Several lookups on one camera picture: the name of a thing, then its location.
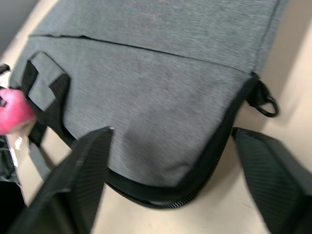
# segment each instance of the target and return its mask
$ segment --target metal ring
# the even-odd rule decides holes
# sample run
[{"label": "metal ring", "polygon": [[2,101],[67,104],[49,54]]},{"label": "metal ring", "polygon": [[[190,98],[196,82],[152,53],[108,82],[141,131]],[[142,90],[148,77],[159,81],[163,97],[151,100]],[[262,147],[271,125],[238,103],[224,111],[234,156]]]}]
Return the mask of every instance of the metal ring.
[{"label": "metal ring", "polygon": [[266,103],[271,103],[272,104],[272,106],[274,108],[274,113],[268,112],[268,111],[264,110],[260,106],[257,106],[256,109],[261,114],[265,115],[266,117],[269,117],[269,118],[276,117],[279,114],[279,108],[278,108],[276,100],[272,96],[266,96],[265,101],[266,101]]}]

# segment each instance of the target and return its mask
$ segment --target floor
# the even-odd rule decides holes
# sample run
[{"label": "floor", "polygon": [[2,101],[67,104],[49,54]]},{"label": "floor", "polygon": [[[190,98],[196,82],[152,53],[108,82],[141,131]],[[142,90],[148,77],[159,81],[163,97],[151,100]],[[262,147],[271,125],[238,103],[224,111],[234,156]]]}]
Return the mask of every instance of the floor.
[{"label": "floor", "polygon": [[[57,0],[41,0],[0,59],[14,66],[28,34]],[[312,1],[290,0],[272,52],[261,77],[278,99],[281,115],[267,119],[244,105],[235,126],[261,131],[281,140],[312,172]],[[0,85],[6,85],[1,79]],[[29,204],[42,180],[28,156],[27,129],[9,136],[18,160],[23,193]],[[49,130],[43,148],[57,164],[69,152]],[[136,205],[106,187],[94,234],[265,234],[261,216],[248,193],[232,140],[207,187],[191,204],[174,211],[155,211]]]}]

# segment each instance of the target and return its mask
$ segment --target pink object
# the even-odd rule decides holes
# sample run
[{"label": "pink object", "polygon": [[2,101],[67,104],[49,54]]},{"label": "pink object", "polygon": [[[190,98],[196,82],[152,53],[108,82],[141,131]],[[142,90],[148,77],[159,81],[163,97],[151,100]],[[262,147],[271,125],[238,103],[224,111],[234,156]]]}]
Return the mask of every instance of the pink object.
[{"label": "pink object", "polygon": [[21,90],[1,89],[0,97],[0,135],[18,130],[36,117]]}]

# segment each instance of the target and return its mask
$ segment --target black zipper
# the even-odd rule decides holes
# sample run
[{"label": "black zipper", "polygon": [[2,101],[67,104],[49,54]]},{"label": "black zipper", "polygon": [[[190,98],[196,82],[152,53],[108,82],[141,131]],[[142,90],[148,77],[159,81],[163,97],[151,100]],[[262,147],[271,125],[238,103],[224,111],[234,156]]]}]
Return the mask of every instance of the black zipper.
[{"label": "black zipper", "polygon": [[[221,146],[219,146],[219,148],[217,150],[218,152],[214,156],[215,159],[214,159],[213,166],[211,167],[208,175],[205,175],[206,179],[203,179],[203,182],[198,184],[198,186],[196,186],[191,191],[189,191],[185,197],[178,198],[177,200],[175,200],[175,199],[168,199],[168,200],[162,200],[162,201],[142,200],[142,199],[137,199],[134,196],[131,196],[131,195],[121,191],[121,189],[117,188],[116,186],[114,186],[113,184],[117,185],[118,180],[113,181],[113,184],[112,184],[112,183],[110,183],[111,180],[109,179],[106,183],[114,191],[116,191],[117,193],[119,193],[123,197],[125,197],[125,198],[139,204],[139,205],[147,207],[147,208],[176,209],[176,208],[179,208],[179,207],[186,205],[189,202],[193,201],[197,197],[197,195],[201,192],[201,190],[207,185],[210,178],[212,177],[212,175],[213,175],[213,173],[214,173],[214,171],[215,171],[215,169],[219,163],[219,160],[221,158],[221,155],[223,153],[223,150],[225,148],[227,140],[230,136],[235,116],[236,116],[241,104],[243,103],[243,101],[249,96],[250,92],[252,91],[252,89],[254,88],[254,86],[258,82],[259,76],[257,76],[255,73],[251,73],[250,76],[251,76],[251,78],[244,84],[241,91],[237,94],[236,98],[231,103],[231,108],[225,114],[224,119],[222,121],[222,124],[220,125],[220,127],[218,128],[218,130],[215,133],[215,136],[217,137],[217,141],[218,141],[217,145],[221,145]],[[195,173],[193,173],[192,175],[189,176],[189,178],[187,179],[188,183],[190,183],[190,181],[192,181],[192,180],[199,178],[198,175],[200,174],[200,172],[198,172],[196,170],[196,166],[195,166],[195,169],[193,169],[193,171],[195,171]]]}]

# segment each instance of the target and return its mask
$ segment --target gray backpack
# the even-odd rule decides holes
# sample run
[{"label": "gray backpack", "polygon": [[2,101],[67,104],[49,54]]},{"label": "gray backpack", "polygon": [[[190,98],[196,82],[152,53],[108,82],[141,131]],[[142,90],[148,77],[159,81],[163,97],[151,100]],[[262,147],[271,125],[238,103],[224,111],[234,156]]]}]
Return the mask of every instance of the gray backpack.
[{"label": "gray backpack", "polygon": [[[258,73],[287,0],[60,0],[10,85],[68,145],[113,126],[107,183],[152,208],[198,194],[247,100],[278,107]],[[271,103],[275,113],[260,106]]]}]

